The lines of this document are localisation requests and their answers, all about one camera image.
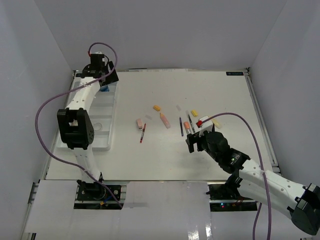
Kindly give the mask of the orange capped highlighter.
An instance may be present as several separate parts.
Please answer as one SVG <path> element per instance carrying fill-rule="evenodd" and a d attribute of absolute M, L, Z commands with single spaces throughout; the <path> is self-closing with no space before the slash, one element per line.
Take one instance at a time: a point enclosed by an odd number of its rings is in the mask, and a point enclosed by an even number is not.
<path fill-rule="evenodd" d="M 184 125 L 184 128 L 185 128 L 186 134 L 187 134 L 187 135 L 188 135 L 188 134 L 191 134 L 192 131 L 191 131 L 191 127 L 190 127 L 189 122 L 188 122 L 188 121 L 185 121 L 185 122 L 183 123 L 183 125 Z"/>

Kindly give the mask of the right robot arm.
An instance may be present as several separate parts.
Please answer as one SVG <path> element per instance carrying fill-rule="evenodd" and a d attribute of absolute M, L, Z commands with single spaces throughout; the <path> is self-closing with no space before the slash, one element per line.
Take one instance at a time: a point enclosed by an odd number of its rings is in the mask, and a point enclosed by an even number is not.
<path fill-rule="evenodd" d="M 268 225 L 272 210 L 282 213 L 304 233 L 315 236 L 320 229 L 320 188 L 310 183 L 290 181 L 264 168 L 263 162 L 230 147 L 222 133 L 215 130 L 212 118 L 204 116 L 196 123 L 198 132 L 186 136 L 188 151 L 206 152 L 230 176 L 224 184 L 226 195 L 240 196 L 266 205 Z"/>

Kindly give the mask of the yellow cap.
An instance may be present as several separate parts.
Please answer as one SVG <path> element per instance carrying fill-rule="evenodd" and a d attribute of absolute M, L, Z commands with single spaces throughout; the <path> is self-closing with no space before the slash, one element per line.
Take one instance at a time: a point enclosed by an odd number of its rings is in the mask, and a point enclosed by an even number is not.
<path fill-rule="evenodd" d="M 157 112 L 159 112 L 161 110 L 161 108 L 158 105 L 154 105 L 153 109 L 156 110 Z"/>
<path fill-rule="evenodd" d="M 194 116 L 194 117 L 197 117 L 199 114 L 196 110 L 191 110 L 191 114 Z"/>

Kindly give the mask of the clear pen cap right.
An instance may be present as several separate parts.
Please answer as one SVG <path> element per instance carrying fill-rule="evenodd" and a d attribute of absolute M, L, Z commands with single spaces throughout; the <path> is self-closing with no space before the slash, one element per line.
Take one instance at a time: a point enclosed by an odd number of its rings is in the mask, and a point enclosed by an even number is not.
<path fill-rule="evenodd" d="M 179 112 L 181 111 L 181 107 L 178 104 L 176 105 L 176 108 Z"/>

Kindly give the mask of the black logo sticker right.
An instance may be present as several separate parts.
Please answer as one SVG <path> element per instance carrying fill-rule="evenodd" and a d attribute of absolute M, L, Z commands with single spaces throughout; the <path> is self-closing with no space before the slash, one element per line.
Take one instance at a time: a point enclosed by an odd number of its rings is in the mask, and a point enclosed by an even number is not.
<path fill-rule="evenodd" d="M 243 76 L 244 73 L 242 71 L 227 71 L 227 76 Z"/>

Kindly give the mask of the black gel pen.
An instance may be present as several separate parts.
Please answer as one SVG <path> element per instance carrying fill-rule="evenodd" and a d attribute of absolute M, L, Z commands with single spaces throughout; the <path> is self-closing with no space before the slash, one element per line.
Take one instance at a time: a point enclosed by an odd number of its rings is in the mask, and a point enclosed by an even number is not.
<path fill-rule="evenodd" d="M 190 116 L 190 113 L 188 110 L 185 111 L 186 112 L 186 115 L 187 115 L 187 118 L 188 118 L 188 121 L 189 121 L 189 124 L 190 124 L 190 127 L 192 129 L 192 132 L 195 133 L 195 128 L 194 128 L 194 124 L 192 122 L 192 119 L 191 119 L 191 116 Z"/>

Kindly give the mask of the yellow cap right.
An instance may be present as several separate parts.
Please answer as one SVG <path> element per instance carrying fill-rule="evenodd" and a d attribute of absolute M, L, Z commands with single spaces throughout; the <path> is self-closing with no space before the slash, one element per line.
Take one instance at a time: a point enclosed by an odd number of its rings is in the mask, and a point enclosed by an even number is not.
<path fill-rule="evenodd" d="M 191 110 L 191 114 L 194 116 L 194 117 L 197 117 L 199 114 L 196 110 Z"/>

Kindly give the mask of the pink mini stapler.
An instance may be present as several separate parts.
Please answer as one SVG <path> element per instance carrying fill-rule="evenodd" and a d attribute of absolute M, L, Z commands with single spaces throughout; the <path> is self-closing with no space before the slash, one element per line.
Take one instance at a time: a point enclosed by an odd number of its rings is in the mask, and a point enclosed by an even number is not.
<path fill-rule="evenodd" d="M 136 124 L 137 124 L 138 129 L 139 129 L 140 131 L 142 131 L 143 128 L 144 128 L 144 123 L 143 123 L 143 121 L 142 121 L 141 118 L 138 118 L 138 119 L 136 120 Z"/>

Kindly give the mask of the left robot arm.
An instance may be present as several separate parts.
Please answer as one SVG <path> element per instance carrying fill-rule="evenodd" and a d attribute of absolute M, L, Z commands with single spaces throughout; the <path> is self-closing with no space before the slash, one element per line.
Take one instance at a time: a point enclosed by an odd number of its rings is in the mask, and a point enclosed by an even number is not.
<path fill-rule="evenodd" d="M 93 183 L 100 180 L 102 173 L 96 163 L 92 143 L 95 138 L 94 126 L 89 116 L 90 107 L 102 87 L 119 80 L 114 63 L 101 51 L 90 53 L 90 63 L 79 77 L 79 89 L 74 92 L 69 104 L 57 112 L 60 138 L 75 156 L 81 167 L 81 180 Z"/>

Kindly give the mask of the small clear tape roll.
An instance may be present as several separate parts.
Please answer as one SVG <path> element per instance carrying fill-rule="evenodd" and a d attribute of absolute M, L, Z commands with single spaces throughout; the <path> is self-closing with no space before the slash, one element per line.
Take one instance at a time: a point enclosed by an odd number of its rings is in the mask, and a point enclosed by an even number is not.
<path fill-rule="evenodd" d="M 101 131 L 103 129 L 103 125 L 100 122 L 96 122 L 93 125 L 93 129 L 95 132 Z"/>

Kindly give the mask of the blue cleaning gel jar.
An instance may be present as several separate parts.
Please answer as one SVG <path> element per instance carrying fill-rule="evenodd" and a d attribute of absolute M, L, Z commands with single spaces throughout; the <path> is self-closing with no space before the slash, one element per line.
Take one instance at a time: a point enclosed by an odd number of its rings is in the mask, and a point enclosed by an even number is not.
<path fill-rule="evenodd" d="M 100 87 L 100 92 L 109 92 L 110 91 L 110 88 L 108 85 L 104 85 L 104 86 L 101 86 Z"/>

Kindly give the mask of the red gel pen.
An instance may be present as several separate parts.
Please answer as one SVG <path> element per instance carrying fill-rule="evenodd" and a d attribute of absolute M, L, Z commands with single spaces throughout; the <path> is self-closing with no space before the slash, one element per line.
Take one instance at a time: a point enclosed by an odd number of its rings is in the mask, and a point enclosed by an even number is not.
<path fill-rule="evenodd" d="M 145 134 L 145 131 L 146 131 L 146 126 L 147 126 L 147 124 L 145 123 L 143 125 L 143 128 L 142 128 L 142 133 L 141 133 L 141 137 L 140 137 L 140 141 L 139 141 L 140 143 L 143 142 L 144 134 Z"/>

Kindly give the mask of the white compartment tray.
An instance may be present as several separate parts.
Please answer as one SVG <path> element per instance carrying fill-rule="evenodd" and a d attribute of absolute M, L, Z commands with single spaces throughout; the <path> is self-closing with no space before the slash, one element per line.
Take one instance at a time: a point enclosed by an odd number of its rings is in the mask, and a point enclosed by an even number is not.
<path fill-rule="evenodd" d="M 111 83 L 109 92 L 98 91 L 92 101 L 90 109 L 87 111 L 92 126 L 101 123 L 101 131 L 95 131 L 92 149 L 94 151 L 108 151 L 112 144 L 113 125 L 115 120 L 115 110 L 118 97 L 118 84 Z"/>

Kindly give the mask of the pink highlighter uncapped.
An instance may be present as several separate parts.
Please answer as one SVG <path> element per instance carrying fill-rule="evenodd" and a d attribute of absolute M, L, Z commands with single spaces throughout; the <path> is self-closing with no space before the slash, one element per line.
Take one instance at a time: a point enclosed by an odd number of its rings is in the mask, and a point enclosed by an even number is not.
<path fill-rule="evenodd" d="M 170 125 L 168 119 L 166 118 L 166 116 L 163 113 L 160 113 L 159 115 L 160 115 L 160 119 L 162 120 L 162 122 L 165 125 L 165 127 L 167 129 L 169 129 L 171 127 L 171 125 Z"/>

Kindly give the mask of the aluminium table rail right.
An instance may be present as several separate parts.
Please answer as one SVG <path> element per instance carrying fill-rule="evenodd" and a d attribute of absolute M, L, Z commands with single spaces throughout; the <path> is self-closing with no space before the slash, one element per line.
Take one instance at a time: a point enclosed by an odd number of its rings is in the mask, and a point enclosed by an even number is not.
<path fill-rule="evenodd" d="M 273 149 L 266 125 L 265 125 L 265 121 L 263 119 L 263 115 L 262 115 L 262 112 L 261 112 L 261 109 L 260 109 L 260 106 L 258 103 L 258 99 L 257 99 L 255 91 L 254 91 L 254 86 L 253 86 L 253 82 L 252 82 L 252 78 L 251 78 L 250 69 L 251 69 L 250 67 L 245 68 L 243 73 L 244 73 L 244 76 L 246 79 L 247 87 L 248 87 L 248 90 L 249 90 L 249 93 L 250 93 L 250 96 L 251 96 L 251 99 L 253 102 L 253 106 L 254 106 L 254 109 L 256 112 L 258 122 L 259 122 L 260 130 L 262 132 L 264 145 L 266 147 L 266 151 L 267 151 L 268 158 L 269 158 L 269 161 L 270 161 L 270 164 L 272 167 L 272 171 L 275 174 L 282 177 L 283 175 L 282 175 L 279 163 L 277 161 L 277 158 L 276 158 L 276 155 L 275 155 L 275 152 L 274 152 L 274 149 Z"/>

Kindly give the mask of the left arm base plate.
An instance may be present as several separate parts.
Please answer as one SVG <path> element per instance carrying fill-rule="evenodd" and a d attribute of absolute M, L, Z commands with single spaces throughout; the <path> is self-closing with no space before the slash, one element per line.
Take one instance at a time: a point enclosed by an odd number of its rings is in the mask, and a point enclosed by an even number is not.
<path fill-rule="evenodd" d="M 100 184 L 77 180 L 77 191 L 73 208 L 76 210 L 121 210 L 122 186 L 107 185 L 112 194 Z"/>

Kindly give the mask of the purple gel pen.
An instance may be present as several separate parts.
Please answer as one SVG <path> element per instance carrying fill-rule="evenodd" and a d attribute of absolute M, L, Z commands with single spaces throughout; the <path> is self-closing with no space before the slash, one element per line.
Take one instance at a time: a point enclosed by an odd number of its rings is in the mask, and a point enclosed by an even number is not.
<path fill-rule="evenodd" d="M 182 122 L 182 118 L 179 116 L 179 127 L 180 127 L 180 133 L 181 136 L 184 136 L 184 130 L 183 130 L 183 122 Z"/>

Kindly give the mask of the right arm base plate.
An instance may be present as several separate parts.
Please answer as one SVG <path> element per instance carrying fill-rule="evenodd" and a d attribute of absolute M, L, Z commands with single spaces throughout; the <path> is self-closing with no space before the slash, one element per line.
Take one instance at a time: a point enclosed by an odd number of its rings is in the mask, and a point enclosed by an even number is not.
<path fill-rule="evenodd" d="M 241 179 L 230 176 L 226 181 L 208 181 L 209 207 L 211 212 L 252 212 L 257 211 L 255 200 L 239 193 Z"/>

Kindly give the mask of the yellow cap left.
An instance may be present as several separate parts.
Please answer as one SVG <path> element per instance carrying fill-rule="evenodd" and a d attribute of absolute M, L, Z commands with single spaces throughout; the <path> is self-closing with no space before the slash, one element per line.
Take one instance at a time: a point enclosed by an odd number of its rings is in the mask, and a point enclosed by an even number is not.
<path fill-rule="evenodd" d="M 161 110 L 161 108 L 158 105 L 154 105 L 153 109 L 156 110 L 157 112 L 159 112 Z"/>

